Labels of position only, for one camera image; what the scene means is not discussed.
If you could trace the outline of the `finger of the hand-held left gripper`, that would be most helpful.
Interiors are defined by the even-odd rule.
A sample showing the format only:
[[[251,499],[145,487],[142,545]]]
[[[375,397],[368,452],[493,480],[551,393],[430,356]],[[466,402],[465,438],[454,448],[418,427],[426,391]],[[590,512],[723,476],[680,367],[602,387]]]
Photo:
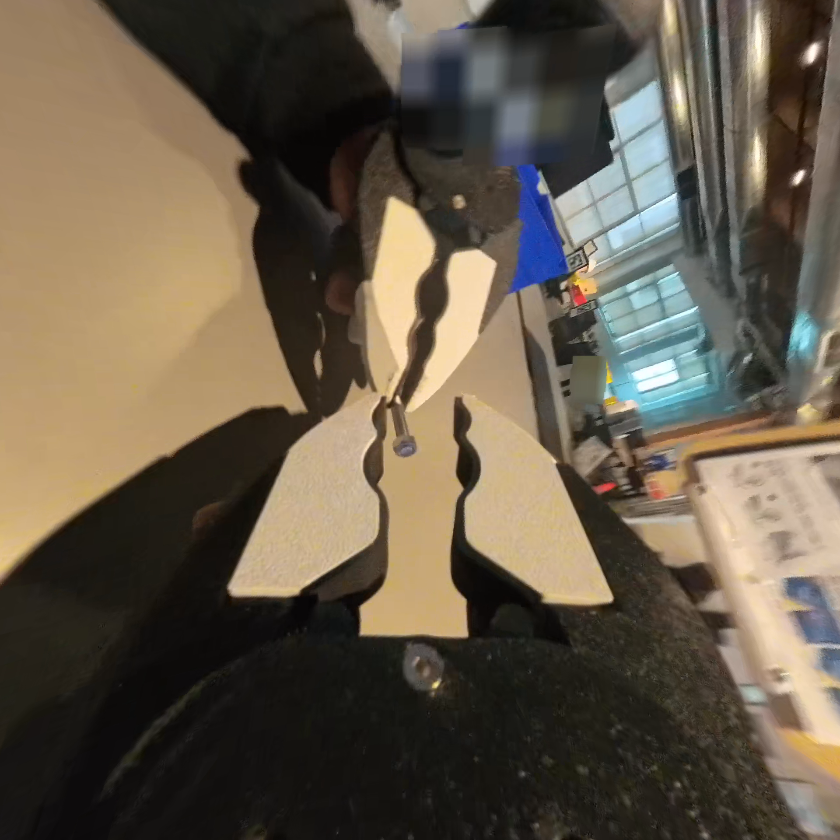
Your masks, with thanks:
[[[458,249],[422,279],[419,320],[401,383],[409,413],[437,393],[478,340],[496,269],[481,250]]]
[[[432,359],[438,313],[419,293],[436,263],[436,243],[422,215],[385,199],[372,267],[355,292],[350,340],[360,348],[371,389],[393,403],[425,403],[438,389]]]

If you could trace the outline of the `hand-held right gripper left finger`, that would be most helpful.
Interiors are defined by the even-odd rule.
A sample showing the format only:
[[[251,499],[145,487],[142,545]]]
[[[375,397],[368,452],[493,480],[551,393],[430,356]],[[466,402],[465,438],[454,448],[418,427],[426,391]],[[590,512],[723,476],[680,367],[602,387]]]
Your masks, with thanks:
[[[384,398],[368,395],[290,447],[227,583],[231,597],[364,601],[382,586],[385,426]]]

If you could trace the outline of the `person's left forearm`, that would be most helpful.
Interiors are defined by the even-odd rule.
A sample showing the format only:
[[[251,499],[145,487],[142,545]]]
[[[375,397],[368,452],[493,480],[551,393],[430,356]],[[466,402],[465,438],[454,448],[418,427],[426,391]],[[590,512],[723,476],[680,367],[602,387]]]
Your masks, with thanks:
[[[101,5],[256,159],[276,159],[337,212],[330,166],[387,120],[392,88],[341,1]]]

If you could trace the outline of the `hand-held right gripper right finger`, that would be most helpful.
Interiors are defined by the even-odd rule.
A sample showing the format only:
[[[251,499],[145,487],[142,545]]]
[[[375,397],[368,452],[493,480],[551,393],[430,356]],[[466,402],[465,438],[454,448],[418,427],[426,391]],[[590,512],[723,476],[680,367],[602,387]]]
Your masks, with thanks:
[[[455,400],[451,574],[468,635],[560,636],[557,608],[601,610],[614,593],[560,464],[539,441],[474,395]]]

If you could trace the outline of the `silver ventilation duct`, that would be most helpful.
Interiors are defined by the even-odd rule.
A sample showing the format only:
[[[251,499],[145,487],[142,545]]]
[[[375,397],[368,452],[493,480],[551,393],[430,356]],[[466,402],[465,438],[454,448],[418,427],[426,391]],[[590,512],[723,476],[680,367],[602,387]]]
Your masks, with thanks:
[[[688,252],[740,297],[761,272],[771,2],[658,3],[657,58]]]

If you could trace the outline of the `blue plastic bin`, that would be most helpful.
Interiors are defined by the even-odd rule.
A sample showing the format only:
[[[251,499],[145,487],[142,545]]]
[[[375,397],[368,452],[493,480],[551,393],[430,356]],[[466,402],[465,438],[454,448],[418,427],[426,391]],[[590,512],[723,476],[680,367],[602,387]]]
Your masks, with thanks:
[[[541,172],[533,164],[523,164],[517,167],[517,173],[521,187],[521,232],[510,293],[566,277],[569,273],[553,199]]]

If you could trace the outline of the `black desk mat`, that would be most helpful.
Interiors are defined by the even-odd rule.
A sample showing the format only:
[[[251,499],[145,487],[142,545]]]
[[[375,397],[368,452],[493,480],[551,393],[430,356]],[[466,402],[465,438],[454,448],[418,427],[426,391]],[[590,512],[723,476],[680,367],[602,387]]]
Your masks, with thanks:
[[[529,329],[525,329],[523,339],[538,440],[558,463],[568,464],[568,430],[564,426],[560,381],[538,338]]]

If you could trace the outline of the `person's left hand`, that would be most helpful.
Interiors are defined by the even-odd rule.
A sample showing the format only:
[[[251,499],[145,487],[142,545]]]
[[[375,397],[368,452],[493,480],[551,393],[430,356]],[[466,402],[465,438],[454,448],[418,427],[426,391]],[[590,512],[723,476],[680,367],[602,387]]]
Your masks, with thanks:
[[[329,167],[330,201],[340,225],[333,238],[324,297],[328,308],[343,316],[354,313],[356,289],[364,277],[358,193],[364,162],[374,139],[375,133],[371,131],[351,136],[334,152]]]

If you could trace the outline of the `large window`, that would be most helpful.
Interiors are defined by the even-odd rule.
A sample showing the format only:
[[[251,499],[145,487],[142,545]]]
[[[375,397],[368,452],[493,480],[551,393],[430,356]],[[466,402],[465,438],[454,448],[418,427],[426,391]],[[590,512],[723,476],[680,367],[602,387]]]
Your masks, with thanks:
[[[612,162],[554,203],[570,246],[595,248],[612,392],[652,413],[708,396],[716,376],[700,309],[673,257],[679,199],[659,79],[611,104],[608,123]]]

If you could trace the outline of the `black television on stand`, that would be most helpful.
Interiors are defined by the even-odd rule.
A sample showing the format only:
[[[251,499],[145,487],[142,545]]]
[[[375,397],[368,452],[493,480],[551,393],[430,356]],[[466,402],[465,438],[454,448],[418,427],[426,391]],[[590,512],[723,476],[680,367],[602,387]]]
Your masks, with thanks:
[[[611,165],[613,160],[609,144],[600,144],[591,152],[577,154],[564,161],[542,164],[538,169],[551,197],[558,198]]]

